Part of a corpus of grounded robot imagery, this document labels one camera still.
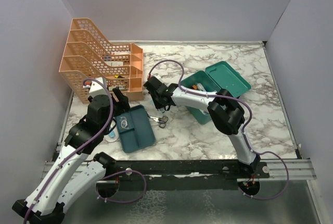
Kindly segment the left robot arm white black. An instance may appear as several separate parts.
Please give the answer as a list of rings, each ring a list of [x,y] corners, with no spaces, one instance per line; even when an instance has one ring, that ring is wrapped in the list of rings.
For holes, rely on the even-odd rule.
[[[24,223],[62,223],[70,206],[93,183],[113,177],[115,167],[103,161],[93,161],[78,176],[73,174],[86,161],[94,148],[114,128],[113,119],[129,111],[129,100],[118,88],[113,95],[104,89],[90,96],[86,115],[75,124],[65,139],[58,158],[37,188],[12,209],[24,218]]]

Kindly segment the clear small plastic packet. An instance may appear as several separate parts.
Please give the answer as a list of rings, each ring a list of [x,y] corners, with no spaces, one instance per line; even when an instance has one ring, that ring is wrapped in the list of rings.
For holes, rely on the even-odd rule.
[[[129,121],[126,117],[121,117],[120,119],[120,127],[122,129],[129,129]]]

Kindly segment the small bottle blue cap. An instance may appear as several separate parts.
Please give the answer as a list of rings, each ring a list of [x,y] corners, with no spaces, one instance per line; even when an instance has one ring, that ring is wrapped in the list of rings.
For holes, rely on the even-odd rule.
[[[200,90],[200,91],[206,91],[205,88],[204,88],[204,86],[201,83],[197,83],[196,86],[197,86],[198,90]]]

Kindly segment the teal divided tray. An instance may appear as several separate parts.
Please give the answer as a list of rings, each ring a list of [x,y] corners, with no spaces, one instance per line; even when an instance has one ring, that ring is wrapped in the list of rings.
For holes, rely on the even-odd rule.
[[[121,117],[128,119],[129,129],[120,127]],[[121,146],[125,153],[133,153],[155,144],[156,137],[143,105],[132,107],[128,112],[117,116],[116,121]]]

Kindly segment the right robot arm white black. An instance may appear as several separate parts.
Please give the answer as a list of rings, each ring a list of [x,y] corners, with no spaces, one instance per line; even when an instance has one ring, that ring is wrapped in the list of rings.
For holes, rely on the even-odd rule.
[[[168,111],[171,106],[186,106],[209,113],[214,126],[229,137],[240,163],[240,174],[250,178],[257,173],[260,157],[254,152],[244,132],[245,111],[239,104],[240,100],[232,97],[228,90],[205,92],[175,83],[167,86],[154,76],[144,83],[144,87],[156,109]]]

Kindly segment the green medicine box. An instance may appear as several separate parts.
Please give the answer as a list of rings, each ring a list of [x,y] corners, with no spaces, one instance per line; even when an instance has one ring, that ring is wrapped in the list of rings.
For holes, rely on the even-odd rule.
[[[207,66],[181,81],[181,85],[189,89],[198,84],[207,92],[226,89],[236,98],[251,90],[251,85],[225,61]]]

